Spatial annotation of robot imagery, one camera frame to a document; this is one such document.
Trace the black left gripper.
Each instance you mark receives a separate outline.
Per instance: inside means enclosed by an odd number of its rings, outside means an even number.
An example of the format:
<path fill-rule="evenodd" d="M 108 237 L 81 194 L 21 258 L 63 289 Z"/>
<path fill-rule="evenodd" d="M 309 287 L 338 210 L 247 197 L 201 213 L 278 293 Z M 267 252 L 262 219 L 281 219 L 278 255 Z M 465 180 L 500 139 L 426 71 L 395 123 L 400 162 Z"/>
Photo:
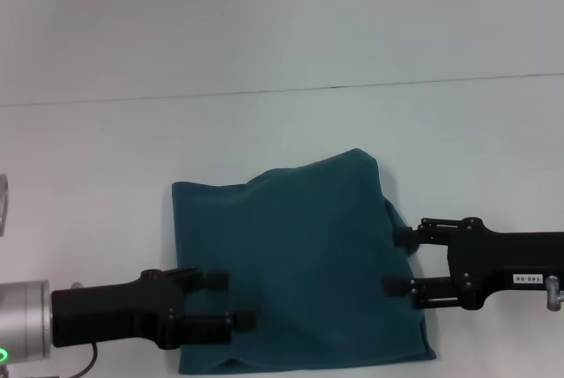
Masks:
<path fill-rule="evenodd" d="M 256 312 L 183 317 L 184 294 L 226 292 L 228 288 L 227 271 L 189 267 L 143 271 L 126 284 L 54 291 L 52 342 L 61 348 L 142 338 L 162 350 L 180 345 L 225 345 L 234 333 L 256 329 Z"/>

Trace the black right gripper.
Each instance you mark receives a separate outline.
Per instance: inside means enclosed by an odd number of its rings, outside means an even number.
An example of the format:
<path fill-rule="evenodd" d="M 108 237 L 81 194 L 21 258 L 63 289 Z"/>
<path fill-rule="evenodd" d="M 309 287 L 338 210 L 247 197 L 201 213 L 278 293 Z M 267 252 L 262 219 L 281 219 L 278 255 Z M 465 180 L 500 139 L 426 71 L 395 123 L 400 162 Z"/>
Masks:
<path fill-rule="evenodd" d="M 409 253 L 421 245 L 448 248 L 450 278 L 382 280 L 386 296 L 409 296 L 417 309 L 478 310 L 508 290 L 545 291 L 552 311 L 564 303 L 564 232 L 498 233 L 478 218 L 423 218 L 415 228 L 396 228 L 393 241 Z"/>

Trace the teal t-shirt with FREE print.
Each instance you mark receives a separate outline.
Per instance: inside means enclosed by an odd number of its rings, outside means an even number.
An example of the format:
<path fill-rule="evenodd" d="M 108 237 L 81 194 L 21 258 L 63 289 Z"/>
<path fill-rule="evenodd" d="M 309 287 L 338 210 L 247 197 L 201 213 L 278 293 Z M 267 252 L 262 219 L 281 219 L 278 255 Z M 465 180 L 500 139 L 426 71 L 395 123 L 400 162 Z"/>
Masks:
<path fill-rule="evenodd" d="M 229 274 L 226 293 L 192 293 L 189 312 L 252 310 L 254 331 L 186 345 L 181 374 L 251 374 L 432 360 L 424 314 L 385 295 L 410 278 L 395 246 L 403 220 L 376 160 L 353 149 L 228 186 L 172 187 L 177 264 Z"/>

